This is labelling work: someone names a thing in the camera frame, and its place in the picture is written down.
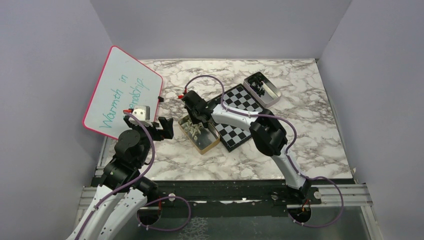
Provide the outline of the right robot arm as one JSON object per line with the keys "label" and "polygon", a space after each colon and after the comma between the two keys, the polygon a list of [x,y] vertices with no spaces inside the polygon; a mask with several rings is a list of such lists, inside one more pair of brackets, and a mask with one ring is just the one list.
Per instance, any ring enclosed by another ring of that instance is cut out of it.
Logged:
{"label": "right robot arm", "polygon": [[271,157],[281,171],[289,199],[300,204],[308,198],[311,183],[292,159],[289,152],[291,144],[288,143],[287,132],[280,123],[281,118],[268,109],[261,112],[247,111],[230,107],[223,101],[207,102],[193,90],[184,92],[179,98],[195,124],[224,124],[248,131],[257,150]]}

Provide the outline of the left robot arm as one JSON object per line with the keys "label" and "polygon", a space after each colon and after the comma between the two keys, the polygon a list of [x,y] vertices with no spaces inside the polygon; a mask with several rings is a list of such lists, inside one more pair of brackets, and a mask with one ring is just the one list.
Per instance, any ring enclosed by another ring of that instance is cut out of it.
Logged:
{"label": "left robot arm", "polygon": [[156,155],[154,141],[174,137],[173,118],[140,121],[132,113],[123,118],[129,129],[115,144],[115,154],[104,167],[92,201],[70,240],[112,240],[136,210],[157,200],[158,185],[140,172],[149,153]]}

